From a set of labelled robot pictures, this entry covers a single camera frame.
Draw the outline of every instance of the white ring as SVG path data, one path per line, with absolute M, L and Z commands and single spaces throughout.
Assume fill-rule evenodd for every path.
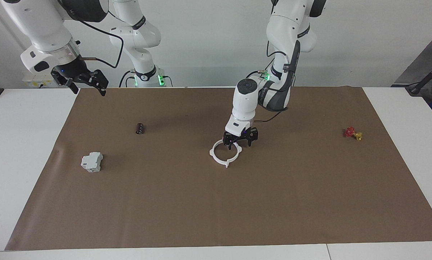
M 217 163 L 222 164 L 222 165 L 225 165 L 226 168 L 229 168 L 229 163 L 235 161 L 235 160 L 238 158 L 239 154 L 242 152 L 242 148 L 239 146 L 239 144 L 237 144 L 237 143 L 233 143 L 233 145 L 235 145 L 235 148 L 237 148 L 237 154 L 236 154 L 233 158 L 231 158 L 231 159 L 229 159 L 229 160 L 227 160 L 227 161 L 223 161 L 223 160 L 217 158 L 217 157 L 216 157 L 216 154 L 214 154 L 214 149 L 216 149 L 216 147 L 217 147 L 218 145 L 223 144 L 223 143 L 224 143 L 223 140 L 218 140 L 218 141 L 214 144 L 213 148 L 212 148 L 211 150 L 209 150 L 209 155 L 211 155 Z

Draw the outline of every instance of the white table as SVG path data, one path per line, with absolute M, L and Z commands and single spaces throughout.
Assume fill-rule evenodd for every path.
M 432 111 L 400 88 L 365 93 L 432 206 Z M 0 97 L 0 251 L 73 105 L 68 89 L 6 90 Z M 262 247 L 136 248 L 0 252 L 0 259 L 432 260 L 432 242 Z

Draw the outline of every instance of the white plastic block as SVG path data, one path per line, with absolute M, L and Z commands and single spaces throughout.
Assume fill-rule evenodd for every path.
M 104 156 L 99 152 L 89 153 L 89 155 L 83 156 L 81 166 L 90 173 L 100 172 L 100 162 L 103 158 Z

